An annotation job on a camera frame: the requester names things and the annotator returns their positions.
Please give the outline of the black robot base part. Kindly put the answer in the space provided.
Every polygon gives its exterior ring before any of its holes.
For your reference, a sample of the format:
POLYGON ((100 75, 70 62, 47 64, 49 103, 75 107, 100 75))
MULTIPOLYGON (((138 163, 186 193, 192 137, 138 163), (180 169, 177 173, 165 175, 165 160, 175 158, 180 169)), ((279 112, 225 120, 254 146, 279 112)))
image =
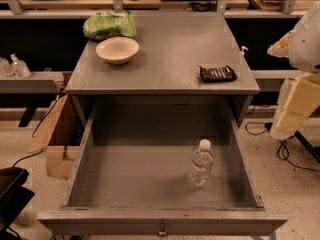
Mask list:
POLYGON ((8 229, 34 196, 33 191, 23 187, 28 175, 26 169, 19 167, 0 170, 0 240, 20 240, 8 229))

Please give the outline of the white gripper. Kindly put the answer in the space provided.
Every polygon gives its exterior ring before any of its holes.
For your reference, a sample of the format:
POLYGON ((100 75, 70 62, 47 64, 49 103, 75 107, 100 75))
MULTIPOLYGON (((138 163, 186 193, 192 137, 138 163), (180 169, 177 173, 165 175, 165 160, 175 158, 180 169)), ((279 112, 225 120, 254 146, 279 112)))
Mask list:
POLYGON ((270 135, 277 140, 287 140, 320 106, 320 75, 308 73, 294 81, 285 79, 277 104, 270 135))

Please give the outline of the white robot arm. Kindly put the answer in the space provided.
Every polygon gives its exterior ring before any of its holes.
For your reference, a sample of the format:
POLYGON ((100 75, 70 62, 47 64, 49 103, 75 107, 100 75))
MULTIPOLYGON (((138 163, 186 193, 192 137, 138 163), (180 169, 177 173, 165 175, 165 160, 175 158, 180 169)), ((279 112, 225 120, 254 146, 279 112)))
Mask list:
POLYGON ((280 88, 270 135, 286 140, 320 106, 320 1, 267 54, 288 58, 292 67, 303 72, 295 79, 285 79, 280 88))

